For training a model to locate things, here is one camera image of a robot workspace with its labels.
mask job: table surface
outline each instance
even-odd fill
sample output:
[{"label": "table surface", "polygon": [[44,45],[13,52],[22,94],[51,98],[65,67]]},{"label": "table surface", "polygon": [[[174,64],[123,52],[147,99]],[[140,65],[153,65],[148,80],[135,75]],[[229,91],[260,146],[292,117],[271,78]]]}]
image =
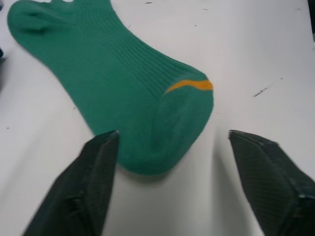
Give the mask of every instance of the table surface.
[{"label": "table surface", "polygon": [[[0,235],[19,236],[58,174],[93,137],[52,72],[10,36],[0,47]],[[242,191],[230,129],[278,142],[315,179],[315,46],[307,0],[112,0],[126,27],[203,71],[215,108],[165,178],[117,168],[104,236],[262,236]]]}]

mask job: ribbed knit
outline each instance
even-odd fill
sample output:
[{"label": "ribbed knit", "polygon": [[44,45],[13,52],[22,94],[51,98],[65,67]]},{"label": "ribbed knit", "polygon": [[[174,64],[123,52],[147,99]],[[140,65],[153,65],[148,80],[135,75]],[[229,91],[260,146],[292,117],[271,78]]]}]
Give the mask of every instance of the ribbed knit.
[{"label": "ribbed knit", "polygon": [[120,131],[119,163],[134,173],[169,171],[210,116],[207,77],[134,36],[110,0],[21,0],[8,24],[57,76],[96,135]]}]

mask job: yellow stripe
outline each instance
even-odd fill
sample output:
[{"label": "yellow stripe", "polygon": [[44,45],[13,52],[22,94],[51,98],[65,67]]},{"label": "yellow stripe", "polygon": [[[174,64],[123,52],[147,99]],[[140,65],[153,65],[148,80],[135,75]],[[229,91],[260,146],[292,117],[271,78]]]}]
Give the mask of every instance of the yellow stripe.
[{"label": "yellow stripe", "polygon": [[200,90],[213,90],[213,86],[209,80],[195,81],[195,80],[182,80],[171,86],[165,93],[171,92],[183,86],[193,86]]}]

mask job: sock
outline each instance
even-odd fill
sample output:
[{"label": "sock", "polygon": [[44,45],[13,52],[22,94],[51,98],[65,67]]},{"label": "sock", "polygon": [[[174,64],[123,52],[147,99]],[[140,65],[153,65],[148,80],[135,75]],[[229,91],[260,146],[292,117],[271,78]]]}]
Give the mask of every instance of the sock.
[{"label": "sock", "polygon": [[207,77],[134,36],[110,0],[20,0],[8,25],[56,75],[95,135],[120,131],[118,162],[131,172],[168,172],[209,119]]}]

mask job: white table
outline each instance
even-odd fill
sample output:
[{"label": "white table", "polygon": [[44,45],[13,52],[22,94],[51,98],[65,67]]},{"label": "white table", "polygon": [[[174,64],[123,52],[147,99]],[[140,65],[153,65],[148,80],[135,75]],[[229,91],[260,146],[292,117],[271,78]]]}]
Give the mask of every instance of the white table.
[{"label": "white table", "polygon": [[[215,109],[164,179],[117,169],[105,236],[262,236],[242,191],[229,129],[281,144],[315,179],[315,47],[307,0],[113,0],[157,50],[208,75]],[[57,175],[93,137],[57,78],[14,42],[0,91],[0,235],[21,235]]]}]

